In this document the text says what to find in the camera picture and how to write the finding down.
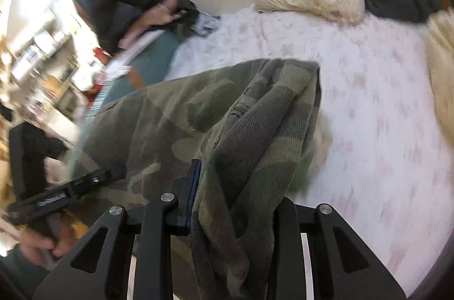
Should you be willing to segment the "person's left hand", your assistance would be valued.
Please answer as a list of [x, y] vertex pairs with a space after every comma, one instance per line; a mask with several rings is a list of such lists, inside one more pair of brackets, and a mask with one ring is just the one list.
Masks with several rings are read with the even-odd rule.
[[51, 269], [66, 255], [76, 242], [88, 231], [87, 225], [73, 216], [62, 215], [55, 228], [54, 238], [42, 235], [40, 232], [26, 226], [21, 229], [18, 247], [23, 256], [32, 264], [45, 269]]

